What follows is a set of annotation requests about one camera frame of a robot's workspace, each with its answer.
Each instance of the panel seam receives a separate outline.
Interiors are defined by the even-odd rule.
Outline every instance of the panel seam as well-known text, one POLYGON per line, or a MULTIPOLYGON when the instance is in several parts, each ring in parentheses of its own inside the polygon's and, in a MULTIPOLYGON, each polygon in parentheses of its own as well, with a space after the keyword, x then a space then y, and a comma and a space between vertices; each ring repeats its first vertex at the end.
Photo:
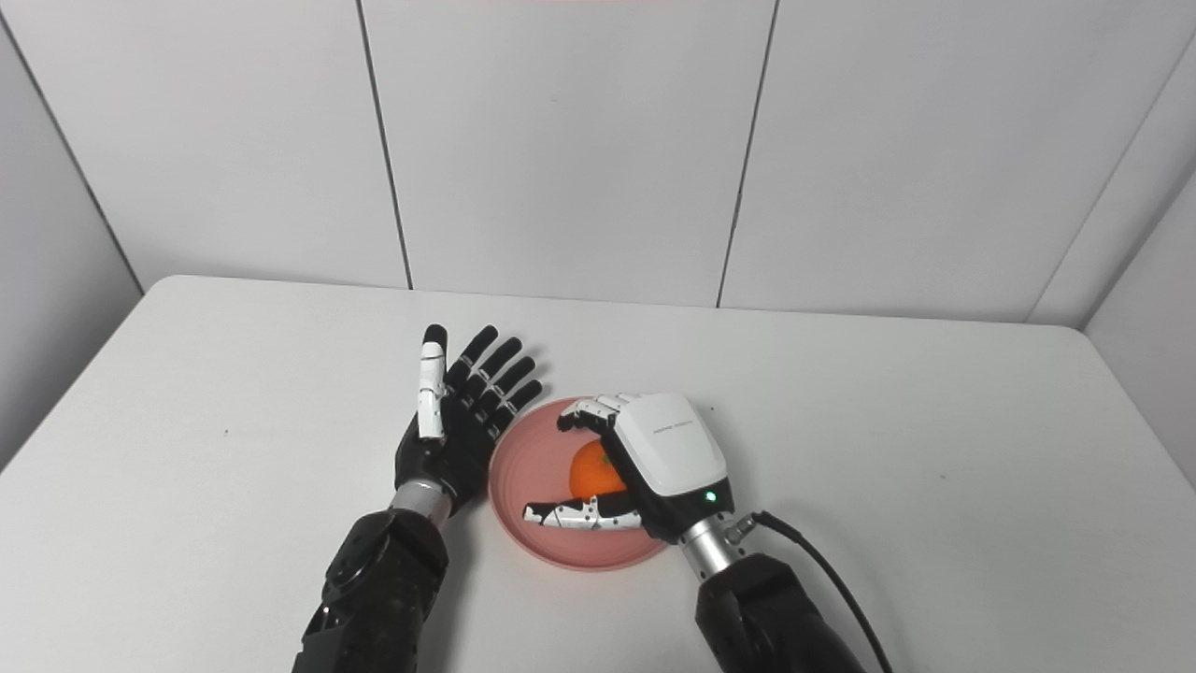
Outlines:
POLYGON ((124 270, 128 271, 129 279, 133 280, 133 285, 138 288, 138 292, 145 296, 146 290, 141 285, 141 279, 138 277, 138 273, 133 270, 133 264, 129 262, 129 256, 124 252, 124 246, 121 245, 120 238, 116 237, 116 232, 112 231, 112 225, 108 221, 108 214, 104 213, 104 207, 99 204, 99 198, 96 197, 96 190, 91 188, 91 182, 87 181, 87 176, 83 172, 83 166, 79 165, 79 158, 75 155, 74 149, 71 148, 71 142, 67 141, 66 133, 62 130, 62 124, 59 123, 57 115, 54 114, 54 109, 50 108, 50 102, 45 98, 45 92, 42 90, 42 85, 37 81, 37 77, 33 75, 33 68, 29 65, 29 59, 25 57, 25 53, 20 48, 20 43, 17 42, 17 36, 12 31, 12 26, 8 25, 8 19, 5 18, 4 11, 0 10, 0 29, 4 30, 5 37, 12 43, 13 51, 17 53, 17 60, 20 62, 20 67, 25 71, 25 77, 29 78, 30 84, 33 85, 33 91, 37 93, 37 98, 42 102, 42 109, 45 110, 45 116, 50 118, 50 124, 54 126, 54 133, 59 136, 59 142, 62 143, 62 148, 67 152, 67 158, 71 159, 71 165, 74 167, 75 175, 79 177, 79 182, 83 183, 84 189, 87 191, 87 198, 91 201, 96 213, 99 215, 99 221, 104 225, 104 231, 108 232, 108 238, 112 241, 112 246, 116 249, 117 256, 121 257, 121 263, 124 264, 124 270))
POLYGON ((370 48, 370 31, 366 29, 366 12, 361 0, 354 0, 358 7, 358 23, 361 26, 361 48, 366 56, 366 72, 370 74, 370 92, 373 96, 374 116, 378 118, 378 140, 382 142, 382 158, 386 164, 386 183, 390 185, 390 203, 395 212, 395 226, 398 228, 398 249, 403 253, 403 273, 407 276, 407 288, 415 289, 411 281, 411 262, 407 256, 407 235, 403 233, 403 218, 398 214, 398 189, 395 186, 395 167, 390 157, 390 142, 386 141, 386 121, 382 114, 382 97, 378 94, 378 78, 374 74, 373 50, 370 48))
POLYGON ((748 145, 744 147, 743 167, 739 171, 739 189, 736 191, 736 207, 731 213, 731 231, 727 234, 727 251, 722 256, 722 273, 719 275, 719 294, 714 299, 714 307, 722 307, 722 289, 727 283, 727 267, 731 264, 731 246, 736 241, 736 228, 739 226, 739 208, 744 200, 744 182, 748 178, 748 160, 751 158, 751 142, 756 136, 756 118, 759 116, 759 99, 764 93, 764 75, 768 74, 768 57, 773 53, 773 33, 776 31, 776 14, 781 7, 781 0, 773 1, 773 18, 768 24, 768 39, 764 42, 764 60, 759 68, 759 81, 756 84, 756 100, 752 104, 751 123, 748 126, 748 145))
POLYGON ((1117 286, 1117 282, 1121 281, 1123 275, 1125 275, 1125 271, 1134 262, 1134 258, 1137 257, 1137 253, 1146 245, 1147 240, 1151 239, 1151 235, 1154 234, 1154 231, 1159 228, 1159 225, 1163 222, 1163 219, 1167 215, 1167 212, 1171 209, 1171 206, 1174 204, 1176 198, 1178 198, 1179 194, 1184 191, 1184 188, 1189 185, 1189 182, 1191 181, 1194 175, 1196 175, 1196 153, 1194 153, 1192 157, 1188 160, 1188 165, 1185 165, 1184 169, 1179 171, 1179 178, 1176 179, 1174 184, 1171 185, 1171 189, 1168 189, 1167 192, 1163 196, 1163 198, 1159 201, 1158 207, 1154 209, 1153 213, 1151 213, 1151 219, 1147 220, 1146 225, 1142 227, 1142 231, 1139 232, 1137 237, 1134 238, 1134 241, 1129 245, 1129 247, 1127 247, 1125 253, 1122 256, 1121 263, 1118 263, 1117 268, 1113 269, 1113 271, 1110 274, 1109 280, 1105 281, 1105 285, 1100 289, 1100 293, 1097 294, 1097 298, 1092 301, 1092 305, 1088 306, 1088 310, 1080 319, 1080 324, 1076 326, 1076 329, 1084 331, 1088 328, 1088 323, 1091 323, 1092 317, 1097 314, 1097 310, 1100 308, 1102 304, 1105 302, 1105 299, 1109 298, 1109 294, 1111 294, 1113 288, 1117 286))
MULTIPOLYGON (((1159 86, 1159 90, 1154 93, 1154 98, 1151 100, 1151 104, 1146 108, 1146 112, 1142 115, 1142 118, 1139 120, 1137 126, 1134 128, 1134 133, 1130 134, 1129 141, 1125 143, 1125 147, 1122 148, 1121 154, 1117 157, 1117 160, 1113 161, 1112 170, 1109 172, 1109 176, 1105 178, 1104 183, 1100 185, 1100 190, 1097 191, 1096 198, 1092 200, 1092 204, 1088 207, 1087 213, 1084 215, 1084 219, 1080 221, 1080 225, 1075 228, 1075 233, 1072 234, 1072 239, 1068 241, 1067 249, 1063 250, 1062 255, 1060 255, 1058 261, 1055 263, 1055 268, 1051 270, 1050 275, 1046 277, 1046 282, 1043 283, 1042 290, 1038 292, 1038 298, 1035 299, 1035 302, 1030 306, 1030 310, 1026 312, 1026 317, 1021 322, 1030 322, 1030 318, 1035 314, 1035 311, 1038 310, 1038 305, 1042 302, 1043 296, 1046 295, 1046 290, 1050 288, 1051 282, 1055 281, 1055 276, 1058 275, 1060 269, 1063 268, 1063 262, 1067 259, 1067 256, 1072 252, 1072 247, 1074 247, 1075 246, 1075 241, 1079 240, 1080 233, 1084 232, 1084 227, 1087 226, 1088 220, 1092 219, 1092 214, 1097 210, 1097 206, 1100 204, 1100 200, 1104 197, 1105 191, 1109 189, 1109 185, 1112 183, 1113 177, 1116 177, 1117 172, 1121 170, 1122 161, 1125 160, 1125 157, 1129 154, 1130 148, 1134 146, 1134 142, 1137 140, 1139 134, 1142 131, 1142 128, 1146 126, 1147 120, 1149 120, 1151 115, 1154 112, 1155 105, 1158 105, 1159 104, 1159 99, 1163 98, 1163 92, 1167 90, 1167 85, 1171 84, 1171 79, 1176 75, 1176 71, 1179 69, 1179 63, 1183 62, 1184 56, 1188 54, 1188 50, 1191 48, 1194 39, 1196 39, 1196 27, 1194 27, 1192 31, 1191 31, 1191 33, 1188 35, 1188 42, 1184 44, 1184 48, 1179 50, 1179 56, 1176 59, 1176 62, 1172 63, 1171 68, 1167 71, 1167 77, 1164 78, 1163 85, 1159 86)), ((1155 221, 1154 221, 1153 225, 1151 222, 1147 222, 1147 224, 1145 224, 1142 226, 1142 228, 1143 230, 1153 230, 1153 227, 1158 225, 1158 221, 1157 221, 1158 218, 1154 218, 1154 219, 1155 219, 1155 221)), ((1143 239, 1141 237, 1141 234, 1139 235, 1139 239, 1140 239, 1140 243, 1136 246, 1131 245, 1130 249, 1128 250, 1129 255, 1136 253, 1137 249, 1141 247, 1141 240, 1143 239)), ((1116 282, 1116 279, 1119 277, 1122 273, 1124 273, 1125 267, 1128 267, 1128 265, 1129 265, 1128 261, 1123 259, 1123 263, 1121 264, 1121 269, 1116 270, 1112 274, 1113 275, 1113 277, 1112 277, 1113 282, 1116 282)), ((1107 295, 1107 293, 1109 293, 1107 288, 1110 288, 1111 286, 1112 286, 1111 282, 1106 282, 1106 290, 1104 292, 1104 295, 1107 295)), ((1104 300, 1104 295, 1098 296, 1097 300, 1096 300, 1096 302, 1094 302, 1094 305, 1088 306, 1086 308, 1086 313, 1087 313, 1088 317, 1085 318, 1081 322, 1081 325, 1080 325, 1081 329, 1082 329, 1082 325, 1086 324, 1088 319, 1091 319, 1092 313, 1096 312, 1096 306, 1099 306, 1100 302, 1104 300)))

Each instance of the black cable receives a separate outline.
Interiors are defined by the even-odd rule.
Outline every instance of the black cable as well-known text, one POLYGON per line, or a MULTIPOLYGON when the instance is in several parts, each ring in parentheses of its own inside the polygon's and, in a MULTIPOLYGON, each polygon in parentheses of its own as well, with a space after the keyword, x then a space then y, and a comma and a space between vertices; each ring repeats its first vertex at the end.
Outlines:
POLYGON ((830 577, 831 583, 834 583, 835 588, 838 589, 840 595, 842 595, 843 600, 847 602, 847 607, 852 608, 852 614, 854 614, 856 622, 860 623, 860 629, 864 629, 864 635, 867 636, 868 644, 872 646, 872 653, 875 654, 877 661, 880 663, 880 669, 884 671, 884 673, 893 673, 892 666, 889 665, 889 657, 885 656, 885 649, 880 647, 880 638, 878 638, 877 632, 872 630, 872 624, 868 624, 868 618, 864 616, 864 608, 861 608, 860 604, 855 601, 855 596, 852 595, 850 589, 847 588, 847 585, 843 582, 843 579, 838 576, 838 573, 835 573, 835 569, 831 568, 826 557, 814 549, 810 540, 798 532, 797 528, 773 516, 770 513, 762 510, 752 514, 751 516, 761 526, 771 528, 781 536, 793 540, 799 547, 810 555, 810 558, 814 559, 814 563, 823 569, 823 573, 830 577))

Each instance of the pink plate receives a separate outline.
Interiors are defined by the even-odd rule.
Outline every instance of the pink plate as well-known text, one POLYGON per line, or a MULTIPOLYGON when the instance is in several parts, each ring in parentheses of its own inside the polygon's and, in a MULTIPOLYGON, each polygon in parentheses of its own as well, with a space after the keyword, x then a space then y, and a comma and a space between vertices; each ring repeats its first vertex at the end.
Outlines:
POLYGON ((560 433, 556 417, 573 399, 549 403, 515 423, 490 463, 490 507, 502 528, 529 553, 569 570, 617 570, 665 547, 643 531, 565 531, 523 520, 529 502, 556 502, 569 495, 573 454, 598 439, 588 430, 560 433))

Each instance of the white hand casing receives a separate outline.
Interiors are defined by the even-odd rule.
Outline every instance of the white hand casing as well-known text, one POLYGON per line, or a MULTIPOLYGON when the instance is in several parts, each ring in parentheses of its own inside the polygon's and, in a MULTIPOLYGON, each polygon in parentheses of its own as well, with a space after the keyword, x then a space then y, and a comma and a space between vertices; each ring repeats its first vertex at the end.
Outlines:
POLYGON ((426 342, 420 353, 420 396, 415 418, 421 440, 444 440, 440 399, 445 397, 445 351, 435 342, 426 342))
POLYGON ((615 434, 652 491, 679 496, 726 479, 726 459, 684 396, 618 398, 623 404, 615 417, 615 434))

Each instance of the fingertip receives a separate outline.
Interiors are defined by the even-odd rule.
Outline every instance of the fingertip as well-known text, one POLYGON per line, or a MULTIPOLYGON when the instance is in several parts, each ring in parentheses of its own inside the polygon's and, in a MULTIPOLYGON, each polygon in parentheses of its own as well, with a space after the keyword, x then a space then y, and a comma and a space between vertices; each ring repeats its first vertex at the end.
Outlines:
POLYGON ((448 330, 433 322, 423 330, 423 343, 432 342, 440 345, 441 351, 448 350, 448 330))
POLYGON ((474 367, 475 363, 486 353, 486 349, 490 348, 490 344, 499 338, 499 330, 494 328, 493 324, 487 324, 478 331, 474 338, 470 341, 469 345, 460 354, 460 361, 469 367, 474 367))
POLYGON ((523 381, 524 377, 531 374, 536 369, 536 361, 527 356, 524 356, 515 365, 507 368, 502 377, 499 378, 498 383, 494 384, 494 388, 500 396, 506 396, 507 393, 514 391, 515 386, 523 381))
POLYGON ((496 375, 521 348, 523 344, 519 339, 515 339, 514 336, 512 336, 512 338, 507 339, 501 347, 495 349, 494 353, 490 354, 490 357, 486 359, 486 362, 482 363, 481 372, 487 378, 496 375))
POLYGON ((538 398, 539 394, 544 392, 544 385, 541 384, 539 380, 532 379, 531 381, 527 383, 526 386, 523 387, 523 390, 527 392, 527 403, 530 403, 536 398, 538 398))

